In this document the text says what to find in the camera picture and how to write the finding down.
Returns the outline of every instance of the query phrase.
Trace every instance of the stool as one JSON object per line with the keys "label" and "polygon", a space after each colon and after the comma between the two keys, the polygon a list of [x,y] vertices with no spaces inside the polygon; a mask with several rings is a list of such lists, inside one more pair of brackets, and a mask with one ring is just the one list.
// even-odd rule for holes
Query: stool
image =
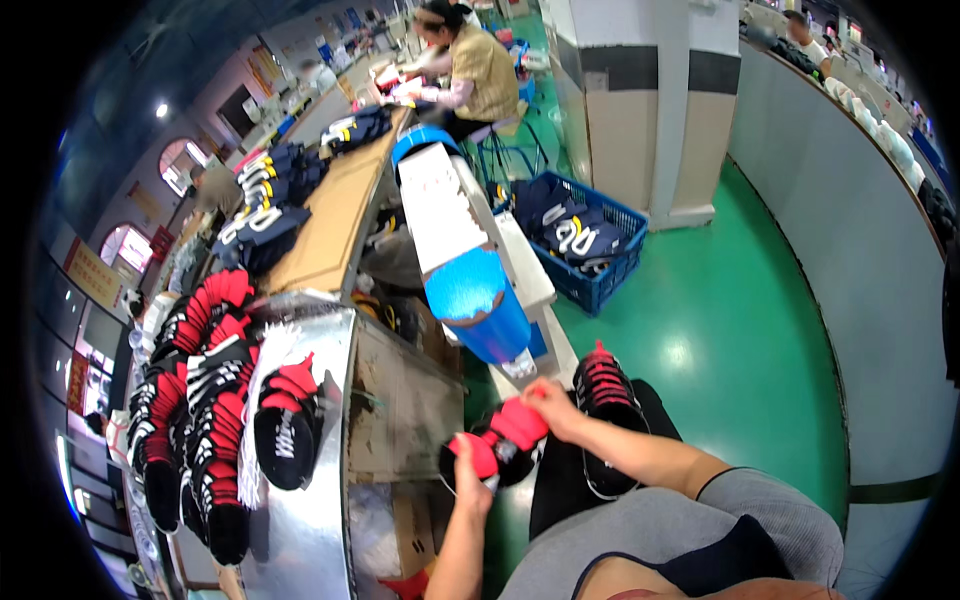
{"label": "stool", "polygon": [[[504,130],[510,127],[519,128],[520,125],[523,125],[527,128],[527,131],[530,132],[530,135],[534,138],[534,148],[536,149],[536,154],[534,156],[534,162],[530,162],[530,158],[523,151],[523,146],[520,145],[506,145],[503,143],[503,140],[500,138],[500,135],[497,133],[500,130]],[[534,128],[530,126],[530,123],[518,116],[507,117],[506,119],[501,119],[477,130],[476,132],[471,133],[468,136],[468,139],[476,145],[477,156],[480,158],[480,176],[481,185],[484,189],[487,189],[487,184],[496,179],[496,168],[491,165],[491,172],[487,172],[487,161],[484,158],[485,153],[490,153],[496,156],[496,162],[500,165],[500,170],[503,172],[504,180],[508,179],[507,168],[504,166],[504,158],[506,161],[510,162],[510,153],[519,155],[523,159],[524,165],[527,167],[527,172],[530,174],[530,179],[537,176],[540,172],[540,157],[543,156],[543,167],[545,168],[550,164],[550,159],[546,155],[546,151],[543,149],[543,145],[540,144],[540,139],[537,138],[537,134],[534,132]]]}

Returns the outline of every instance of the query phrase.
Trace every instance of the red banner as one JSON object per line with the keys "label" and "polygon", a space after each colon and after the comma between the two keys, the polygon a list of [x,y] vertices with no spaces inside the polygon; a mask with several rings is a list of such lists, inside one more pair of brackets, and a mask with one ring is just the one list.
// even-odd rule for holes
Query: red banner
{"label": "red banner", "polygon": [[66,407],[81,417],[86,404],[86,371],[89,368],[89,359],[74,350],[73,358],[70,359],[70,385],[66,389]]}

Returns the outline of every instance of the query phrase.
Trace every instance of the wooden workbench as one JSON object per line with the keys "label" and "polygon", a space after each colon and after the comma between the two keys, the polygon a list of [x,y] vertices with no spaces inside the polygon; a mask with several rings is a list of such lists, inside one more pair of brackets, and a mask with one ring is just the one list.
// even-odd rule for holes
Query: wooden workbench
{"label": "wooden workbench", "polygon": [[350,260],[384,165],[397,135],[406,129],[412,111],[397,107],[393,128],[372,144],[334,158],[330,170],[304,204],[312,213],[300,229],[297,244],[260,281],[268,294],[313,289],[343,290]]}

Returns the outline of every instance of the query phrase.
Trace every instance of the chair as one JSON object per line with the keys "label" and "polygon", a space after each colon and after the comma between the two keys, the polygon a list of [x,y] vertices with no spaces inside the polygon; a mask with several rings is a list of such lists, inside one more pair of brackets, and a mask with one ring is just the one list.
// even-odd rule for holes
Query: chair
{"label": "chair", "polygon": [[[550,159],[546,155],[546,151],[543,149],[543,145],[540,144],[540,139],[537,138],[537,134],[534,132],[534,128],[531,127],[530,123],[524,118],[528,105],[524,101],[520,101],[516,106],[516,114],[506,119],[501,119],[488,125],[487,127],[477,130],[476,132],[471,133],[468,136],[468,139],[476,145],[477,157],[480,159],[480,176],[478,179],[481,180],[481,184],[484,189],[487,189],[487,184],[490,181],[496,180],[496,165],[491,165],[490,172],[487,169],[487,159],[486,154],[490,154],[491,158],[496,156],[496,164],[500,166],[500,171],[503,174],[503,179],[507,180],[510,178],[510,174],[507,171],[507,164],[510,163],[510,155],[519,155],[523,159],[523,164],[527,168],[527,172],[530,174],[530,179],[537,176],[540,173],[540,157],[543,157],[543,168],[546,168],[550,164]],[[527,128],[527,131],[530,132],[530,135],[534,138],[533,148],[536,153],[534,155],[534,160],[531,162],[530,157],[527,156],[527,153],[524,152],[524,148],[531,148],[529,145],[507,145],[503,143],[503,140],[500,138],[500,135],[505,135],[512,137],[516,135],[516,132],[519,130],[520,126],[523,125]]]}

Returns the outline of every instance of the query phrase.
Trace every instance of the blue plastic crate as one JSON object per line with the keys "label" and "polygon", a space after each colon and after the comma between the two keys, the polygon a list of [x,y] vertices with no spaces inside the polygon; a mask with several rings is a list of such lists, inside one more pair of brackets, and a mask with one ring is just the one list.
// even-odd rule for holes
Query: blue plastic crate
{"label": "blue plastic crate", "polygon": [[[615,258],[600,275],[594,277],[580,273],[560,258],[551,256],[550,252],[537,244],[530,243],[554,287],[580,305],[591,317],[596,317],[627,277],[640,266],[640,251],[647,236],[647,218],[595,189],[553,171],[544,171],[537,179],[546,180],[551,189],[554,185],[562,185],[570,190],[573,202],[602,206],[604,218],[619,227],[630,239],[624,253]],[[507,204],[498,206],[495,212],[503,212]]]}

